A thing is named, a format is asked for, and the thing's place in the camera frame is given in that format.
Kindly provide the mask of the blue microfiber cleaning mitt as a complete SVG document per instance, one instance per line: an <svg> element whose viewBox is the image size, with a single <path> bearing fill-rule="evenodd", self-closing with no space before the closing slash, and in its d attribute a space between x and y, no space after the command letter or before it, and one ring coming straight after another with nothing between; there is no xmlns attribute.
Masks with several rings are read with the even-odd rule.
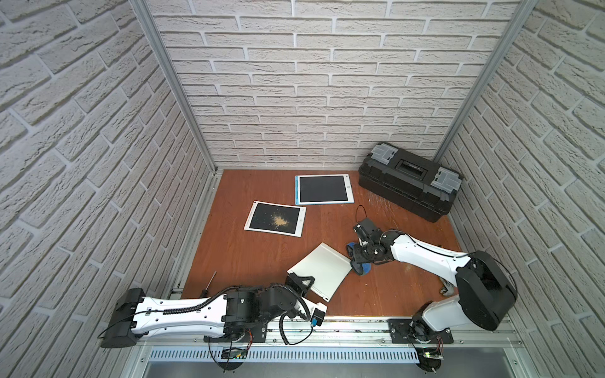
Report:
<svg viewBox="0 0 605 378"><path fill-rule="evenodd" d="M351 269L358 276L365 276L370 272L373 260L367 251L367 247L360 243L349 243L346 246L350 258Z"/></svg>

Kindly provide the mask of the white drawing tablet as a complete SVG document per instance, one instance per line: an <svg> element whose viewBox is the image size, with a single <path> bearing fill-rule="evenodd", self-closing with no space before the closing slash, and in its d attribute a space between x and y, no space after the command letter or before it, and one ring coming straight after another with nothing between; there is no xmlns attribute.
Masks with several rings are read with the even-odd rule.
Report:
<svg viewBox="0 0 605 378"><path fill-rule="evenodd" d="M310 289L329 302L351 272L350 259L326 243L319 244L305 258L288 270L297 277L313 277Z"/></svg>
<svg viewBox="0 0 605 378"><path fill-rule="evenodd" d="M301 237L307 208L254 201L245 231Z"/></svg>

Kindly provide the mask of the blue-edged drawing tablet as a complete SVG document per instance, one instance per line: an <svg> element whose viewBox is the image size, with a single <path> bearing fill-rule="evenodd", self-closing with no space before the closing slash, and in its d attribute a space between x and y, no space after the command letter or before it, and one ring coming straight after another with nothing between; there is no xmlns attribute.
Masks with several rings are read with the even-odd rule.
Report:
<svg viewBox="0 0 605 378"><path fill-rule="evenodd" d="M295 176L297 206L352 204L354 195L348 174Z"/></svg>

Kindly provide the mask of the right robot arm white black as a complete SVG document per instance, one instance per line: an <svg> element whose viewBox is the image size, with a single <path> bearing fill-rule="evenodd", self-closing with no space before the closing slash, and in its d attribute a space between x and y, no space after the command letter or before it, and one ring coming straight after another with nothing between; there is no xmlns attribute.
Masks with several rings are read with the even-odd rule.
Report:
<svg viewBox="0 0 605 378"><path fill-rule="evenodd" d="M411 321L418 340L452 327L475 324L495 331L515 305L518 291L501 264L484 251L463 253L421 241L399 230L382 231L366 218L354 226L356 243L347 245L351 268L363 276L370 266L398 261L430 272L454 288L439 302L422 307Z"/></svg>

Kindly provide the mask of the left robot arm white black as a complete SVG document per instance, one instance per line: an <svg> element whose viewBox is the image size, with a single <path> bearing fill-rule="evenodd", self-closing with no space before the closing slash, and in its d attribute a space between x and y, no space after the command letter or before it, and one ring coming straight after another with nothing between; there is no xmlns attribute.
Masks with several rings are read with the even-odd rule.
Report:
<svg viewBox="0 0 605 378"><path fill-rule="evenodd" d="M157 299L133 288L118 299L99 339L104 349L168 335L201 336L206 343L263 343L269 323L277 321L282 340L291 345L285 335L287 318L299 318L314 329L326 312L327 306L308 300L304 290L282 283L229 286L200 299Z"/></svg>

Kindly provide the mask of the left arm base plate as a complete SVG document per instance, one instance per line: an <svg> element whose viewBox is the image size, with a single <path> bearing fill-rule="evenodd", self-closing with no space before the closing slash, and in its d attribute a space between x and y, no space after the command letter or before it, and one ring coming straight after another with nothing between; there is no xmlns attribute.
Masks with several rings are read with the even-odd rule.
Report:
<svg viewBox="0 0 605 378"><path fill-rule="evenodd" d="M227 323L224 334L216 337L203 337L206 343L264 343L266 341L267 321L255 321L249 323Z"/></svg>

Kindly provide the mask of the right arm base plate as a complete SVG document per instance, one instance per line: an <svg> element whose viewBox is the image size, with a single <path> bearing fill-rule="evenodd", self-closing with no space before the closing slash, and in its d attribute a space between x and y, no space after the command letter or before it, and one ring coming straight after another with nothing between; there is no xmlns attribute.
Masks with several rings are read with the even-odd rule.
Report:
<svg viewBox="0 0 605 378"><path fill-rule="evenodd" d="M434 331L422 321L412 318L391 318L387 320L389 335L393 344L453 344L450 329Z"/></svg>

